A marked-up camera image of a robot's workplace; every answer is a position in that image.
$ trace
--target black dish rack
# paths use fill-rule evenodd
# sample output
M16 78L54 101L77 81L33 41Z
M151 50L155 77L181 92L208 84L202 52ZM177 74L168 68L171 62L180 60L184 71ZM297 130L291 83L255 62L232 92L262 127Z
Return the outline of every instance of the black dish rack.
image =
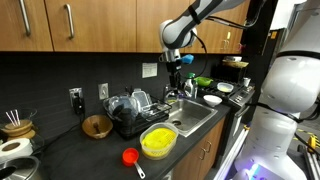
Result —
M164 122L169 118L169 112L172 106L153 96L150 97L152 101L150 109L138 113L135 118L125 116L122 112L117 116L112 115L108 110L108 99L104 101L104 108L108 117L112 120L113 129L115 129L124 139L132 138L149 128L151 125Z

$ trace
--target black backsplash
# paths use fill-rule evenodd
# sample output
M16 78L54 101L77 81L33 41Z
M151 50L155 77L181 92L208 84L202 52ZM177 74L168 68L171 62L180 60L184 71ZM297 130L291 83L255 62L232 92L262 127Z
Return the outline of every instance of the black backsplash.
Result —
M109 95L133 86L161 98L169 74L160 54L141 53L0 53L0 122L7 122L5 112L16 108L35 108L34 124L39 134L51 139L79 122L71 107L69 89L83 89L86 116L104 114L98 97L98 84L109 83ZM222 57L209 55L203 76ZM158 63L156 77L142 78L142 63ZM181 73L199 74L204 55L195 55Z

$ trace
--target green bowl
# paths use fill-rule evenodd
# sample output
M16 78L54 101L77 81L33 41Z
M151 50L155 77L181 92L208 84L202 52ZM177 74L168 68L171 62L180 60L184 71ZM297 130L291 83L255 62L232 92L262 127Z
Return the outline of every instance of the green bowl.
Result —
M195 80L198 82L199 86L207 87L210 85L210 83L213 81L211 78L206 77L197 77Z

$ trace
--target lower cabinet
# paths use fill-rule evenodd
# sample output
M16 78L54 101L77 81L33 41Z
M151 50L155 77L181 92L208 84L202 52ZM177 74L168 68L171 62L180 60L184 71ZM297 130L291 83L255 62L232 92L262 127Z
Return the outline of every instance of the lower cabinet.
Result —
M225 118L213 127L209 133L176 165L173 180L203 180L212 167L220 142Z

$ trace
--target white bowl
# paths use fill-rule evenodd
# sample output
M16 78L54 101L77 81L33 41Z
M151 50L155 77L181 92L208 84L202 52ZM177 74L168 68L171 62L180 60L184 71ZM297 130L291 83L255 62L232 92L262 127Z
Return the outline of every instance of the white bowl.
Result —
M229 93L233 90L233 85L228 83L218 83L217 88L219 91Z
M205 96L203 96L203 99L211 107L214 107L222 102L221 98L219 98L218 96L213 96L213 95L205 95Z

